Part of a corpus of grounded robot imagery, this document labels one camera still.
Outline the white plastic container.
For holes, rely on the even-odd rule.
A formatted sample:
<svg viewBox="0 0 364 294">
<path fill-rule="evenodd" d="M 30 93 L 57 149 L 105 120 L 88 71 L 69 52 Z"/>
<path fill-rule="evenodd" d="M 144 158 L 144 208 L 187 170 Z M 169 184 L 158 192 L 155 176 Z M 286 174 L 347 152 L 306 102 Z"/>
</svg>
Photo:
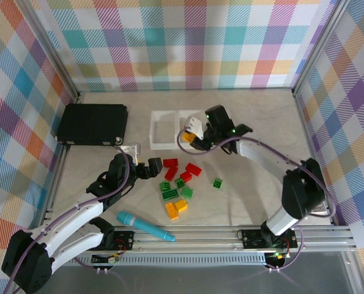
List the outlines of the white plastic container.
<svg viewBox="0 0 364 294">
<path fill-rule="evenodd" d="M 204 132 L 206 129 L 206 122 L 207 122 L 204 110 L 181 110 L 179 112 L 180 129 L 184 128 L 185 122 L 189 116 L 198 119 L 201 122 L 202 131 Z"/>
<path fill-rule="evenodd" d="M 151 150 L 177 149 L 176 137 L 180 129 L 179 114 L 175 110 L 154 110 L 150 116 L 149 143 Z"/>
</svg>

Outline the long orange lego brick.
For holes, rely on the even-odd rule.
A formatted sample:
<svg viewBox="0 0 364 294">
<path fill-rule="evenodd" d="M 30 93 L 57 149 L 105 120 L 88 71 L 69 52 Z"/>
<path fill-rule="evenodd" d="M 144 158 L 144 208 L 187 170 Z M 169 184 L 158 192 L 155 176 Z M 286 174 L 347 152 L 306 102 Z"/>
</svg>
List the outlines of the long orange lego brick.
<svg viewBox="0 0 364 294">
<path fill-rule="evenodd" d="M 179 212 L 173 202 L 169 202 L 165 205 L 169 218 L 173 221 L 179 217 Z"/>
</svg>

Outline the teal marker pen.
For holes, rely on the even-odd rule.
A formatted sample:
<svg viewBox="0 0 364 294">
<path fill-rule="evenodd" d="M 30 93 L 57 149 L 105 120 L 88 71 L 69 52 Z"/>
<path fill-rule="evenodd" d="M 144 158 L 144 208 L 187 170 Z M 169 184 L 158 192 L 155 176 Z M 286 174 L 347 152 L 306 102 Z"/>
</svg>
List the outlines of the teal marker pen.
<svg viewBox="0 0 364 294">
<path fill-rule="evenodd" d="M 136 217 L 135 215 L 128 213 L 126 211 L 120 211 L 116 219 L 129 227 L 137 228 L 138 230 L 142 230 L 158 239 L 162 239 L 165 241 L 175 242 L 176 237 L 172 235 L 170 232 L 151 224 L 143 219 L 140 219 L 139 217 Z"/>
</svg>

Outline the black hard case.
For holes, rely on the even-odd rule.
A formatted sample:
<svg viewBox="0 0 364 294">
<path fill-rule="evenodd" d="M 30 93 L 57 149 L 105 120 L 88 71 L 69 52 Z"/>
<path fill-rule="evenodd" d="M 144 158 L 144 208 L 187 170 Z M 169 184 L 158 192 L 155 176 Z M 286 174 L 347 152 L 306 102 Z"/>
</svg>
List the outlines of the black hard case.
<svg viewBox="0 0 364 294">
<path fill-rule="evenodd" d="M 123 104 L 68 104 L 56 140 L 62 145 L 119 146 L 124 142 L 127 119 Z"/>
</svg>

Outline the small circuit board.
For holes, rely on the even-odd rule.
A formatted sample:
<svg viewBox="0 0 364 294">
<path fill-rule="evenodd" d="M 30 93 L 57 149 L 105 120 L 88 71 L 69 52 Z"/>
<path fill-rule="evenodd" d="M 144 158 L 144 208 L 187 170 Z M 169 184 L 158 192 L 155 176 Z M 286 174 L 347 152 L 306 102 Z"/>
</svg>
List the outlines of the small circuit board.
<svg viewBox="0 0 364 294">
<path fill-rule="evenodd" d="M 285 254 L 282 252 L 265 253 L 266 263 L 271 264 L 272 266 L 283 266 L 289 257 L 290 257 L 289 254 Z"/>
<path fill-rule="evenodd" d="M 91 255 L 91 263 L 110 263 L 115 264 L 120 261 L 119 254 L 113 255 Z"/>
</svg>

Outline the aluminium side rail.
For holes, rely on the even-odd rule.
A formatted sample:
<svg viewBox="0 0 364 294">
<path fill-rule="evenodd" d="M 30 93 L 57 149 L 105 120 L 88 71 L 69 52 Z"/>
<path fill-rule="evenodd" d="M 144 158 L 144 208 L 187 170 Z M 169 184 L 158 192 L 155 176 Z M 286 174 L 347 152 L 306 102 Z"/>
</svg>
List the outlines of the aluminium side rail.
<svg viewBox="0 0 364 294">
<path fill-rule="evenodd" d="M 61 148 L 61 153 L 59 159 L 55 166 L 55 171 L 53 173 L 52 182 L 48 188 L 48 193 L 46 194 L 46 198 L 44 204 L 42 206 L 42 210 L 40 213 L 40 219 L 38 221 L 39 225 L 42 225 L 44 220 L 51 219 L 51 215 L 53 212 L 54 203 L 56 201 L 56 197 L 58 195 L 58 190 L 60 183 L 62 181 L 65 164 L 69 155 L 70 147 L 67 145 L 63 145 Z"/>
<path fill-rule="evenodd" d="M 302 124 L 302 128 L 303 128 L 303 131 L 305 133 L 305 140 L 306 140 L 306 143 L 307 143 L 307 146 L 308 146 L 308 150 L 310 152 L 311 157 L 313 159 L 317 160 L 318 157 L 317 157 L 316 151 L 314 149 L 313 141 L 312 141 L 312 139 L 310 137 L 307 122 L 306 122 L 305 117 L 303 116 L 303 111 L 302 111 L 302 108 L 301 108 L 300 103 L 298 101 L 297 95 L 295 93 L 292 93 L 292 97 L 294 99 L 295 107 L 297 109 L 297 112 L 298 112 L 298 115 L 299 115 L 299 118 L 300 118 L 300 121 L 301 121 L 301 124 Z M 325 183 L 322 183 L 322 184 L 319 183 L 319 184 L 322 187 L 322 190 L 324 191 L 324 194 L 325 194 L 324 203 L 326 204 L 327 215 L 323 216 L 323 215 L 318 215 L 318 214 L 315 215 L 313 213 L 310 213 L 310 216 L 314 216 L 314 217 L 318 217 L 318 218 L 322 218 L 322 219 L 328 218 L 328 219 L 330 219 L 332 224 L 337 225 L 338 224 L 338 218 L 336 217 L 336 206 L 335 206 L 333 197 L 330 194 L 330 192 L 329 192 L 327 186 L 325 185 Z"/>
</svg>

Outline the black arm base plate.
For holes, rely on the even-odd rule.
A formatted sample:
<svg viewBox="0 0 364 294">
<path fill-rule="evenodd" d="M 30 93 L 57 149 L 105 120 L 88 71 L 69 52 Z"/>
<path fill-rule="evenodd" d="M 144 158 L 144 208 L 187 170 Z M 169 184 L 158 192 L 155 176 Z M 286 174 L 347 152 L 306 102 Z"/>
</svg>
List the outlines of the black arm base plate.
<svg viewBox="0 0 364 294">
<path fill-rule="evenodd" d="M 261 230 L 240 230 L 239 239 L 244 249 L 295 249 L 298 248 L 295 232 L 286 230 L 279 236 L 273 234 L 263 234 Z"/>
<path fill-rule="evenodd" d="M 112 250 L 131 251 L 134 244 L 134 231 L 114 231 Z"/>
</svg>

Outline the wide aluminium base rail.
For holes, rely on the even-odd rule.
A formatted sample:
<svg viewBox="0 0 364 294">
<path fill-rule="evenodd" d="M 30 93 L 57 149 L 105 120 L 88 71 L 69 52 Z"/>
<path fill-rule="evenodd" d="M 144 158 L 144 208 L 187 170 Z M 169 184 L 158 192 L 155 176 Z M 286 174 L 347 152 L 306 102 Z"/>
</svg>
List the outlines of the wide aluminium base rail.
<svg viewBox="0 0 364 294">
<path fill-rule="evenodd" d="M 275 252 L 286 249 L 244 249 L 239 236 L 240 230 L 256 230 L 254 226 L 208 226 L 175 225 L 165 226 L 164 230 L 176 237 L 175 242 L 158 239 L 142 230 L 128 226 L 114 226 L 107 230 L 93 224 L 85 224 L 75 230 L 40 227 L 26 232 L 30 243 L 43 246 L 49 256 L 64 252 L 72 246 L 73 253 L 79 255 L 89 249 L 96 252 L 111 251 L 114 231 L 134 231 L 134 244 L 131 253 L 220 253 L 220 252 Z M 354 238 L 348 227 L 330 225 L 307 225 L 291 229 L 295 232 L 298 248 L 289 249 L 311 252 L 353 251 Z"/>
</svg>

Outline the aluminium frame post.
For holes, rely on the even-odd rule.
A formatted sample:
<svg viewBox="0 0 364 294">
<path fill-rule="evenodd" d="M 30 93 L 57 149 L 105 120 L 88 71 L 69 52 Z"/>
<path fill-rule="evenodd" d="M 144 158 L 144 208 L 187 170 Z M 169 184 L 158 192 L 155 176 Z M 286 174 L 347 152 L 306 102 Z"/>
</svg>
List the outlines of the aluminium frame post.
<svg viewBox="0 0 364 294">
<path fill-rule="evenodd" d="M 332 4 L 332 9 L 329 14 L 325 13 L 321 20 L 324 21 L 322 25 L 318 24 L 317 30 L 312 37 L 314 40 L 313 46 L 308 51 L 306 60 L 303 62 L 303 67 L 300 68 L 297 79 L 292 84 L 292 95 L 296 99 L 300 94 L 307 79 L 313 71 L 320 55 L 327 46 L 335 28 L 341 20 L 352 0 L 335 0 Z"/>
<path fill-rule="evenodd" d="M 59 56 L 57 49 L 53 45 L 48 33 L 43 27 L 42 22 L 39 20 L 30 0 L 15 0 L 15 2 L 20 8 L 25 19 L 28 21 L 31 29 L 34 31 L 36 38 L 39 40 L 40 45 L 44 49 L 46 55 L 49 57 L 56 72 L 59 74 L 63 84 L 68 89 L 69 94 L 73 97 L 74 103 L 79 103 L 80 92 L 72 81 L 70 74 L 63 64 L 62 59 Z"/>
</svg>

